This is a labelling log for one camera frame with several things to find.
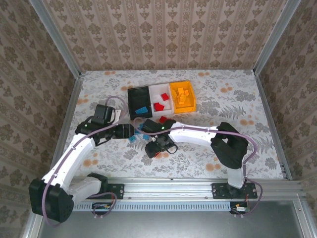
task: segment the cable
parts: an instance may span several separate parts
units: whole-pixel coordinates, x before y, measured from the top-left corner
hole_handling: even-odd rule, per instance
[[[243,135],[243,134],[239,134],[239,133],[235,133],[235,132],[230,132],[230,131],[221,131],[221,130],[210,130],[210,129],[205,129],[205,128],[197,128],[197,127],[191,127],[191,126],[178,126],[178,127],[174,127],[174,128],[170,128],[170,129],[167,129],[167,130],[162,130],[160,132],[155,132],[155,133],[147,133],[147,132],[144,132],[142,130],[140,130],[138,128],[138,126],[136,125],[136,121],[137,120],[141,120],[141,121],[144,121],[142,118],[135,118],[132,122],[132,125],[133,127],[140,133],[144,134],[144,135],[159,135],[159,134],[163,134],[163,133],[166,133],[166,132],[169,132],[169,131],[173,131],[173,130],[179,130],[179,129],[187,129],[187,130],[195,130],[195,131],[203,131],[203,132],[208,132],[208,133],[218,133],[218,134],[225,134],[225,135],[235,135],[235,136],[239,136],[239,137],[242,137],[244,139],[247,139],[248,141],[250,141],[252,144],[253,144],[253,152],[252,154],[243,161],[242,163],[242,166],[243,166],[243,177],[246,181],[249,181],[249,182],[252,182],[254,184],[256,184],[257,186],[260,187],[260,196],[259,196],[259,199],[257,200],[256,204],[254,205],[254,207],[247,213],[245,213],[243,216],[246,216],[246,215],[249,215],[251,214],[254,209],[258,206],[258,204],[260,203],[261,201],[261,198],[262,198],[262,195],[263,195],[263,187],[258,183],[258,182],[255,182],[249,178],[247,178],[247,175],[246,175],[246,163],[256,154],[257,150],[258,150],[258,146],[257,144],[255,143],[255,141],[247,136],[247,135]]]
[[[122,120],[124,119],[124,117],[128,114],[128,107],[125,103],[125,101],[118,97],[118,96],[110,96],[107,98],[106,100],[106,104],[107,102],[111,99],[111,98],[117,98],[119,99],[122,103],[123,103],[123,116],[119,118],[119,120],[112,124],[112,125],[109,125],[109,126],[106,126],[104,128],[101,128],[101,129],[98,129],[98,130],[95,130],[91,133],[89,133],[88,135],[85,135],[83,138],[81,138],[80,140],[78,140],[74,146],[67,152],[67,154],[65,155],[65,157],[62,159],[62,161],[60,162],[60,164],[58,165],[58,167],[56,168],[56,171],[55,173],[52,175],[52,177],[50,178],[50,180],[48,181],[48,183],[46,184],[45,188],[44,188],[44,191],[43,191],[43,196],[42,196],[42,213],[43,213],[43,218],[45,220],[45,222],[51,226],[51,227],[58,227],[61,223],[58,223],[58,224],[52,224],[49,219],[48,219],[48,216],[47,216],[47,213],[46,213],[46,209],[45,209],[45,200],[46,200],[46,195],[47,195],[47,192],[48,192],[48,189],[49,189],[49,186],[50,184],[52,183],[53,179],[57,176],[58,174],[58,171],[60,170],[60,168],[62,167],[62,165],[65,163],[66,159],[69,157],[69,155],[71,154],[71,152],[76,149],[76,147],[83,141],[85,140],[86,138],[89,138],[90,136],[94,135],[94,134],[97,134],[99,132],[102,132],[104,130],[108,130],[109,128],[112,128],[116,125],[118,125],[120,122],[122,122]]]
[[[109,208],[109,210],[102,215],[103,217],[108,215],[112,211],[112,209],[114,208],[115,204],[117,203],[117,195],[115,193],[113,193],[113,192],[104,192],[104,193],[101,193],[101,194],[95,194],[95,195],[92,195],[92,196],[88,197],[88,199],[89,199],[89,198],[94,198],[94,197],[101,197],[101,196],[104,196],[104,195],[112,195],[112,196],[114,196],[114,202],[111,205],[111,207]],[[98,216],[96,214],[96,208],[99,207],[99,206],[100,206],[100,204],[96,204],[94,206],[93,214],[95,215],[95,217]]]

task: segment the gray floor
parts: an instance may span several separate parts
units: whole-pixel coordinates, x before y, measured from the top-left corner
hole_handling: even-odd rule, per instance
[[[40,238],[301,238],[290,202],[262,202],[244,218],[228,212],[113,212],[103,219],[74,212],[58,228],[43,225]]]

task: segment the red block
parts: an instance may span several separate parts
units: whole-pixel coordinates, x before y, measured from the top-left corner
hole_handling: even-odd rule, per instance
[[[162,116],[162,117],[160,117],[159,122],[161,124],[163,124],[166,120],[167,120],[167,118]]]
[[[164,110],[164,106],[161,105],[160,103],[154,103],[154,110],[156,112],[163,111]]]
[[[160,96],[162,97],[163,101],[166,101],[166,100],[169,99],[169,97],[168,97],[168,95],[166,93],[163,93]]]

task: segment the floral tablecloth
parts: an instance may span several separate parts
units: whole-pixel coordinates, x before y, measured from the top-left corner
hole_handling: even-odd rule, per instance
[[[258,144],[257,155],[247,163],[250,178],[283,178],[279,160],[267,124],[261,98],[251,70],[143,70],[88,71],[79,95],[67,138],[69,145],[79,123],[94,114],[97,104],[104,104],[110,95],[128,99],[127,89],[174,81],[190,80],[197,101],[195,113],[170,115],[177,121],[200,126],[232,124],[240,133],[251,136]],[[110,106],[122,108],[119,100]],[[108,177],[130,178],[226,178],[227,171],[211,148],[180,143],[170,155],[160,153],[149,159],[144,151],[148,141],[111,140],[94,149],[76,172],[90,172]],[[248,154],[252,152],[249,145]]]

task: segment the patterned wallpaper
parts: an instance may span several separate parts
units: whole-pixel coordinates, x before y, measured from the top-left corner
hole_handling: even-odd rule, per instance
[[[317,0],[302,0],[260,78],[292,175],[317,218]]]
[[[44,0],[81,70],[253,68],[286,0]]]
[[[27,0],[0,1],[0,237],[19,237],[49,169],[74,78]]]

